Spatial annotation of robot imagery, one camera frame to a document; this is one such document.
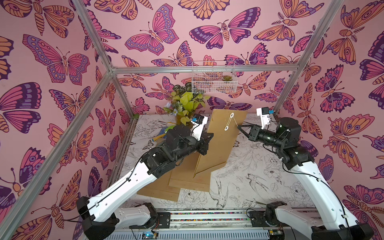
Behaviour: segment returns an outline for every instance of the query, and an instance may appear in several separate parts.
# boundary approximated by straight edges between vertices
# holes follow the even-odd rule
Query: metal frame
[[[300,57],[300,60],[298,62],[299,68],[297,71],[293,72],[291,74],[291,77],[285,84],[285,87],[283,88],[283,91],[280,93],[279,99],[277,99],[277,102],[274,107],[274,114],[276,115],[281,106],[283,105],[285,99],[288,97],[289,93],[291,92],[294,84],[299,79],[301,72],[304,70],[305,65],[309,61],[312,53],[315,51],[317,45],[321,41],[321,38],[324,36],[324,33],[327,31],[329,25],[331,24],[333,18],[335,15],[339,12],[339,9],[341,8],[341,5],[343,4],[344,0],[333,0],[330,5],[328,6],[328,9],[325,11],[324,16],[321,18],[319,25],[317,26],[314,34],[312,35],[307,47],[305,48],[303,54]]]

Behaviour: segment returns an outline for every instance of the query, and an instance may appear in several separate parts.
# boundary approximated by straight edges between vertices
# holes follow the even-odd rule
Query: cardboard sheet
[[[155,197],[177,202],[179,199],[180,188],[168,186],[171,172],[167,172],[156,181],[146,185],[137,193],[147,197]]]
[[[229,128],[225,127],[230,119],[230,114],[234,113],[233,119],[229,123]],[[208,152],[205,156],[200,155],[193,177],[206,176],[214,170],[226,165],[233,144],[236,141],[239,130],[237,125],[243,124],[247,111],[214,109],[207,132],[212,132],[214,137],[209,142]]]
[[[184,158],[183,163],[172,170],[169,186],[209,192],[210,172],[206,172],[195,178],[193,177],[199,156],[200,153],[195,152]]]

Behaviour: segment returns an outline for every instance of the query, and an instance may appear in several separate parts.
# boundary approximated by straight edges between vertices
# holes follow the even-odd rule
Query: pink butterfly
[[[91,157],[96,160],[96,162],[101,162],[101,166],[104,169],[108,167],[109,160],[111,162],[116,160],[116,150],[119,145],[119,136],[115,136],[110,142],[109,146],[97,147],[92,150]]]
[[[169,78],[163,77],[162,85],[164,89],[161,87],[159,83],[156,83],[156,85],[159,88],[151,88],[153,91],[158,91],[158,92],[152,92],[152,93],[147,93],[145,96],[150,97],[150,98],[157,98],[157,99],[167,99],[167,100],[172,100],[171,92],[173,91],[174,85],[171,84],[169,81]]]
[[[221,28],[218,26],[200,26],[192,29],[189,35],[202,44],[209,40],[205,45],[207,49],[222,48],[223,38],[229,41],[229,35],[235,43],[239,43],[243,38],[248,38],[251,31],[242,28],[253,28],[259,16],[259,7],[250,8],[235,16],[228,26],[225,24],[228,20],[225,20],[223,23],[218,23],[221,24]]]
[[[99,126],[102,128],[102,132],[104,135],[107,134],[109,131],[110,134],[112,134],[113,126],[115,125],[115,117],[116,117],[116,110],[112,112],[111,110],[107,112],[104,109],[104,114],[96,108],[96,116],[99,118]]]
[[[283,90],[286,82],[285,78],[280,78],[275,84],[275,90],[271,90],[270,93],[262,93],[255,96],[255,99],[260,99],[261,101],[266,101],[267,103],[273,103],[277,101],[277,97],[280,96],[281,91]]]
[[[162,5],[153,17],[153,31],[149,29],[149,34],[140,33],[130,37],[126,41],[125,46],[129,50],[136,49],[140,52],[149,50],[159,56],[160,53],[164,51],[164,46],[161,44],[163,41],[171,44],[179,39],[175,31],[172,29],[173,24],[175,23],[175,20],[172,17],[172,10],[173,8],[168,4]]]
[[[292,116],[295,114],[295,108],[293,107],[292,101],[295,99],[293,98],[293,95],[297,92],[299,89],[299,83],[293,86],[291,92],[288,94],[288,97],[283,103],[283,108],[287,110],[289,113],[292,114]]]
[[[129,114],[127,111],[125,111],[124,109],[122,108],[119,108],[119,114],[121,116],[121,122],[123,124],[126,124],[127,122],[130,122],[131,121],[131,118],[129,117]]]
[[[217,98],[217,97],[210,97],[208,99],[208,104],[212,107],[210,107],[209,109],[213,110],[213,109],[229,109],[229,110],[247,110],[247,109],[250,109],[252,107],[251,104],[249,103],[233,103],[233,102],[229,102],[229,101],[224,101],[223,99],[221,98]]]
[[[24,154],[22,162],[20,164],[19,170],[19,181],[16,182],[14,169],[11,168],[13,173],[13,181],[8,182],[4,178],[0,178],[1,181],[5,183],[12,184],[13,191],[17,193],[18,196],[24,191],[30,180],[34,177],[39,167],[43,164],[45,160],[44,156],[40,155],[40,150],[36,148],[29,148]],[[40,191],[39,195],[43,195],[46,191],[50,189],[51,177]],[[13,204],[16,202],[15,194],[12,192],[11,188],[0,186],[0,223],[3,221],[4,217],[7,215],[9,210],[12,208]]]
[[[321,97],[327,97],[321,104],[320,109],[323,112],[329,113],[332,112],[333,109],[339,111],[341,113],[345,107],[351,106],[355,101],[355,98],[346,93],[335,92],[337,90],[336,87],[341,83],[337,84],[337,81],[341,77],[343,73],[343,65],[336,65],[335,68],[328,69],[325,76],[322,77],[316,83],[316,91],[317,92],[325,92]]]
[[[134,114],[143,114],[145,111],[150,110],[149,105],[145,104],[143,98],[136,99],[135,105],[133,105],[132,102],[131,104],[132,104],[132,108],[133,108],[132,110]]]
[[[81,85],[82,73],[87,72],[87,66],[90,64],[87,56],[75,53],[68,59],[66,55],[61,58],[63,54],[59,55],[48,43],[27,34],[24,34],[23,44],[33,52],[36,61],[48,66],[47,70],[53,83],[63,83],[66,75],[69,75],[73,84]]]
[[[116,49],[114,49],[113,47],[106,44],[108,42],[108,40],[106,40],[106,38],[120,39],[121,37],[119,35],[116,35],[115,33],[112,33],[110,31],[106,30],[106,29],[102,29],[102,26],[99,23],[99,21],[97,20],[97,18],[95,17],[93,11],[91,11],[91,10],[87,10],[87,11],[88,11],[89,17],[91,18],[93,26],[95,27],[95,29],[96,29],[99,37],[100,37],[101,44],[103,45],[105,51],[111,52],[111,53],[119,53]],[[91,38],[89,37],[89,33],[88,33],[87,29],[85,28],[83,22],[81,21],[80,17],[79,17],[79,20],[80,20],[80,23],[83,27],[84,33],[86,35],[85,39],[84,39],[84,50],[88,50],[90,46],[92,46],[92,48],[94,48],[93,42],[92,42]],[[98,61],[98,58],[99,58],[99,54],[97,53],[97,51],[95,49],[96,62]]]

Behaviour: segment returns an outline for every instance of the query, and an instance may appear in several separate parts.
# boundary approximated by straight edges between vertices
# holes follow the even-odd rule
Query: wire basket
[[[221,62],[223,65],[212,66],[212,61],[194,61],[192,66],[193,93],[230,94],[236,91],[237,76],[234,65],[225,65],[226,61],[215,62]]]

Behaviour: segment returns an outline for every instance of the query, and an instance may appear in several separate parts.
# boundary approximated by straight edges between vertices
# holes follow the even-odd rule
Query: pink wallpaper
[[[374,240],[384,237],[383,9],[384,1],[345,1],[305,72],[321,71],[299,79],[279,114],[302,124],[301,144]]]

